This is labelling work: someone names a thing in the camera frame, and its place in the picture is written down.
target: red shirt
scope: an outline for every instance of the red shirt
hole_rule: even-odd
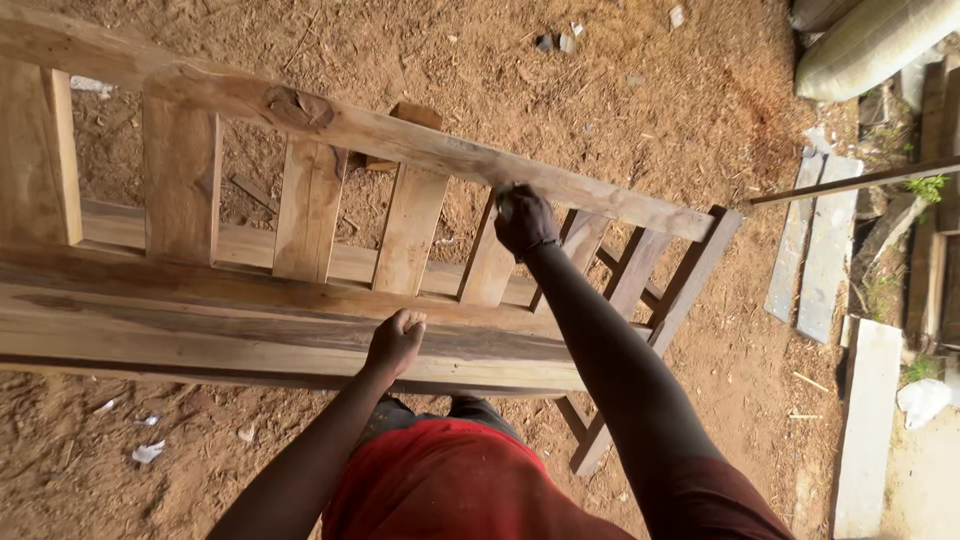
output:
[[[708,537],[710,534],[698,532],[710,531],[724,537],[730,537],[724,531],[747,533],[737,534],[740,537],[789,537],[753,486],[733,467],[710,459],[705,469],[704,460],[693,461],[700,463],[700,469],[682,469],[696,471],[693,477],[682,475],[674,483],[677,489],[661,490],[663,497],[649,503],[659,514],[647,517],[654,537],[675,537],[669,524],[678,519],[687,521],[676,528],[686,537]],[[716,464],[727,473],[724,482],[732,481],[739,487],[745,484],[749,487],[747,495],[752,497],[743,502],[734,493],[733,498],[716,499],[709,489],[705,497],[703,490],[691,486],[691,478],[709,472],[710,467],[715,469]],[[656,489],[647,486],[644,492],[651,493],[651,488]],[[671,503],[674,491],[676,497]],[[753,510],[757,502],[762,506],[760,512]],[[724,517],[719,521],[701,519],[707,528],[697,529],[697,524],[690,523],[690,516],[683,513],[687,508],[698,516],[709,516],[718,504]],[[774,526],[769,526],[771,519]],[[614,524],[590,516],[568,499],[554,486],[533,452],[513,437],[466,420],[442,418],[387,431],[353,454],[324,511],[323,538],[632,537]]]

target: dark shorts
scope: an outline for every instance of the dark shorts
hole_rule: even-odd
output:
[[[446,415],[448,418],[460,418],[469,420],[477,424],[483,424],[488,428],[502,431],[514,439],[523,443],[513,427],[500,416],[500,413],[493,408],[490,402],[479,398],[453,398],[450,404],[450,412]],[[397,398],[384,396],[380,403],[373,408],[373,414],[367,425],[364,427],[363,434],[360,435],[360,441],[357,446],[362,446],[381,433],[390,430],[402,430],[413,426],[419,420],[428,418],[443,418],[436,414],[417,414],[410,410],[407,405]]]

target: person's left hand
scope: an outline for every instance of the person's left hand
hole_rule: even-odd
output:
[[[390,383],[410,367],[426,331],[426,314],[401,309],[373,332],[364,370],[389,378]]]

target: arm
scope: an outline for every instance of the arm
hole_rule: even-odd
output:
[[[610,428],[631,485],[682,457],[723,459],[683,388],[556,243],[553,209],[529,188],[501,201],[497,237],[533,274],[577,370]]]
[[[360,373],[253,479],[207,538],[306,538],[380,396],[417,356],[425,329],[423,315],[407,309],[384,321]]]

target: hand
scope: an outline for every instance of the hand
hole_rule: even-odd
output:
[[[363,369],[387,378],[393,384],[417,357],[426,331],[425,320],[425,313],[401,309],[383,321],[373,332]]]
[[[497,193],[496,205],[499,209],[493,222],[496,237],[514,254],[517,262],[530,248],[560,237],[553,208],[529,185]]]

